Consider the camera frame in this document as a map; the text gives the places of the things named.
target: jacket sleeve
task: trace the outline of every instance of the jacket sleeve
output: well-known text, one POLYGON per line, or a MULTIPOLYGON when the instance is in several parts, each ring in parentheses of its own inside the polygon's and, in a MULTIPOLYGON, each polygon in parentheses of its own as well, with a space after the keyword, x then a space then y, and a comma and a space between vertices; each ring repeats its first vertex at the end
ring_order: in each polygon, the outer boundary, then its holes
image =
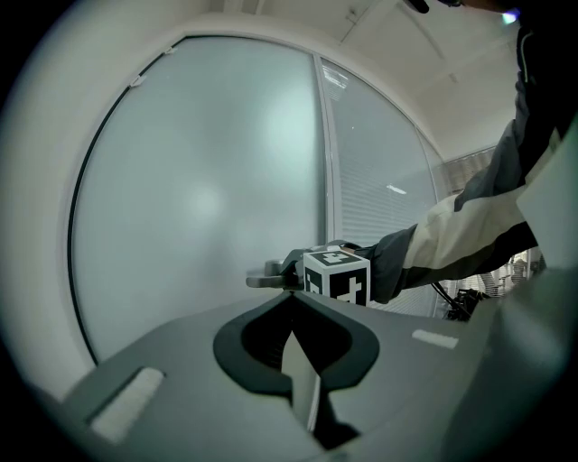
POLYGON ((516 118, 488 168, 460 195, 439 202, 417 225, 355 251, 371 261, 372 300, 387 303, 403 289, 492 271, 536 245, 516 204, 526 188, 520 164, 529 116, 526 87, 519 72, 516 118))

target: black cable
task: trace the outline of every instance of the black cable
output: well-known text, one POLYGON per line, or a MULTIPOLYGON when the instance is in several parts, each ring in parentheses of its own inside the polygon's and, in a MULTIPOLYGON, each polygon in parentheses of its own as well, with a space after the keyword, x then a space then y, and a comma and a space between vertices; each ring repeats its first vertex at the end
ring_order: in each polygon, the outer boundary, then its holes
POLYGON ((468 315, 468 318, 471 318, 471 314, 462 305, 460 305, 460 303, 458 303, 455 300, 452 300, 439 282, 434 282, 432 284, 432 287, 445 301, 447 301, 450 304, 451 307, 457 310, 462 310, 464 313, 468 315))

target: equipment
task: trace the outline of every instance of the equipment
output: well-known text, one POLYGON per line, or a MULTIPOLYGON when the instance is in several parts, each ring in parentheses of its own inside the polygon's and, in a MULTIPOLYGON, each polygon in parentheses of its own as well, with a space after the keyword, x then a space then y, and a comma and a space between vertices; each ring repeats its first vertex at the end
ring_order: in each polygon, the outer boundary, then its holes
POLYGON ((303 256, 305 291, 357 305, 369 305, 369 260, 342 251, 303 256))
POLYGON ((527 419, 564 370, 577 276, 540 274, 468 323, 304 292, 240 302, 155 329, 86 377, 65 409, 126 460, 466 460, 527 419), (291 330, 322 382, 313 434, 279 369, 291 330))
POLYGON ((277 288, 301 291, 303 283, 303 256, 313 252, 339 252, 341 247, 358 249, 357 244, 338 239, 326 245, 317 245, 310 249, 294 249, 284 260, 269 260, 265 262, 262 273, 247 275, 246 284, 253 288, 277 288))

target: white wall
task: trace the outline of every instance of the white wall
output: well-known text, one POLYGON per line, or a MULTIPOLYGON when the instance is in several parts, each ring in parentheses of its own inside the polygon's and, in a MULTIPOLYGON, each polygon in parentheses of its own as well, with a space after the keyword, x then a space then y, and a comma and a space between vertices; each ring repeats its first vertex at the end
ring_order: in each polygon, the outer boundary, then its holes
POLYGON ((419 111, 362 57, 294 23, 197 16, 208 2, 76 5, 30 60, 0 132, 0 321, 24 378, 58 399, 92 367, 70 299, 66 234, 79 167, 122 89, 186 33, 240 33, 315 50, 379 88, 431 138, 419 111))
POLYGON ((417 98, 445 161, 495 145, 514 118, 517 64, 508 45, 417 98))

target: gray surface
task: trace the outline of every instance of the gray surface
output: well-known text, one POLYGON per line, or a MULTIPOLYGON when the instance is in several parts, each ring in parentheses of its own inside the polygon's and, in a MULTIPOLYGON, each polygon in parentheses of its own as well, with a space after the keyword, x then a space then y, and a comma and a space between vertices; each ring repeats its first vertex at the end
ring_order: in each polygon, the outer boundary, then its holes
POLYGON ((270 297, 169 322, 100 365, 65 405, 89 418, 140 367, 166 377, 122 448, 147 460, 300 460, 323 452, 285 398, 246 392, 220 368, 220 327, 270 297))
POLYGON ((390 420, 441 370, 455 351, 412 338, 417 329, 459 338, 465 323, 367 310, 306 293, 371 329, 379 340, 379 357, 359 385, 330 393, 337 419, 365 433, 390 420))
POLYGON ((368 326, 380 342, 360 384, 330 393, 338 419, 362 431, 333 451, 315 443, 287 401, 244 392, 214 360, 219 327, 265 298, 158 328, 101 365, 65 406, 86 421, 130 374, 150 365, 166 379, 120 448, 146 459, 469 460, 524 421, 568 364, 577 274, 540 274, 482 302, 467 324, 305 294, 368 326), (416 328, 460 340, 453 350, 411 343, 416 328))
POLYGON ((325 241, 312 56, 235 38, 177 48, 119 103, 80 186, 73 271, 100 359, 260 295, 247 271, 325 241))

